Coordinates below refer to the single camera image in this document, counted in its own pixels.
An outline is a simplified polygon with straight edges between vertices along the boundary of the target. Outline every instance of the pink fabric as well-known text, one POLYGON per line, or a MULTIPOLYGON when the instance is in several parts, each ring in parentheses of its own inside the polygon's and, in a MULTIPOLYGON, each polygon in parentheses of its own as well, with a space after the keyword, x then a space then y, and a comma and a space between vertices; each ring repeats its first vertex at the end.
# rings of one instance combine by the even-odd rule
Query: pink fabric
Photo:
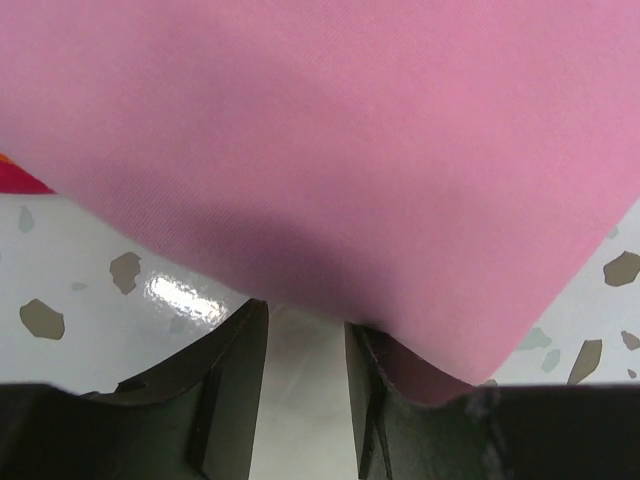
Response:
POLYGON ((0 0, 0 150, 487 378, 640 193, 636 0, 0 0))

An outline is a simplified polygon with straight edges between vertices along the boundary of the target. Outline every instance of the gray speckle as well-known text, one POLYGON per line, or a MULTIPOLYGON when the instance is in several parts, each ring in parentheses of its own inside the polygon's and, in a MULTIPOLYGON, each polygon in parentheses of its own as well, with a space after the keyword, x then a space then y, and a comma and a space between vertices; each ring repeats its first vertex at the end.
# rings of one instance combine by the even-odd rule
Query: gray speckle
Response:
POLYGON ((629 350, 637 350, 640 348, 640 338, 636 337, 633 333, 629 333, 626 330, 621 333, 622 341, 629 350))
POLYGON ((516 350, 534 350, 547 348, 551 345, 551 339, 538 327, 534 327, 524 338, 516 350))
POLYGON ((20 217, 18 218, 18 229, 22 233, 29 233, 33 230, 35 226, 35 221, 33 220, 33 215, 31 211, 27 207, 20 207, 20 217))
POLYGON ((140 257, 127 252, 111 262, 109 272, 113 283, 123 295, 129 295, 136 287, 136 277, 140 275, 140 257))
POLYGON ((607 238, 609 240, 613 240, 614 238, 616 238, 618 235, 620 234, 620 229, 618 228, 618 226, 616 225, 615 227, 613 227, 611 229, 611 231, 609 232, 609 234, 607 235, 607 238))
POLYGON ((64 335, 64 316, 37 298, 20 308, 20 320, 34 337, 60 340, 64 335))
POLYGON ((576 363, 571 369, 569 375, 569 385, 577 385, 582 380, 591 375, 598 365, 602 357, 602 340, 586 340, 582 344, 576 363))
POLYGON ((189 323, 189 320, 182 315, 176 315, 171 319, 171 326, 169 327, 169 333, 182 333, 184 328, 189 323))
POLYGON ((615 260, 607 263, 603 272, 604 283, 611 287, 622 287, 633 283, 640 273, 640 256, 624 252, 615 260))
POLYGON ((544 361, 542 362, 542 371, 545 373, 552 372, 560 363, 560 356, 562 352, 558 349, 551 350, 547 353, 547 356, 544 357, 544 361))
POLYGON ((74 292, 81 292, 83 290, 86 290, 88 286, 89 285, 87 285, 86 283, 73 282, 71 284, 71 290, 73 290, 74 292))

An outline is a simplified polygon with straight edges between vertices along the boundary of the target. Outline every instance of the white floor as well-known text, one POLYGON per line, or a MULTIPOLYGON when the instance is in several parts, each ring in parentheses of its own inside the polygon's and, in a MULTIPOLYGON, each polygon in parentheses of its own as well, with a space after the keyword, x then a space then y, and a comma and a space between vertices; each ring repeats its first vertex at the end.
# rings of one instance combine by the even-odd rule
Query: white floor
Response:
POLYGON ((250 480, 356 480, 340 323, 273 312, 250 480))

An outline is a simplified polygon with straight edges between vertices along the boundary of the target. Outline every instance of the red fabric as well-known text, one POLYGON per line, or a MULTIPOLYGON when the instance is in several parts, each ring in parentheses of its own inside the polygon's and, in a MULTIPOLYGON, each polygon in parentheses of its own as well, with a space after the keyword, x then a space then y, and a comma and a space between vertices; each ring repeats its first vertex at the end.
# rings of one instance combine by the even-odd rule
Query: red fabric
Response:
POLYGON ((53 191, 0 154, 0 193, 38 195, 53 191))

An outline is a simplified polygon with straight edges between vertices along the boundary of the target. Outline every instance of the speckled floor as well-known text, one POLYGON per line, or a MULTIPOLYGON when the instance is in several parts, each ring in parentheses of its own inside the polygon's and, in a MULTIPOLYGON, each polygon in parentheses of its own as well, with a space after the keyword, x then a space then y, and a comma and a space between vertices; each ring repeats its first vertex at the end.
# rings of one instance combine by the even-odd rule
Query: speckled floor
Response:
MULTIPOLYGON (((640 203, 493 381, 638 381, 639 273, 640 203)), ((46 381, 74 392, 113 391, 206 335, 247 299, 57 196, 0 195, 0 284, 0 382, 46 381)), ((342 326, 280 309, 252 479, 288 478, 352 480, 355 459, 342 326)))

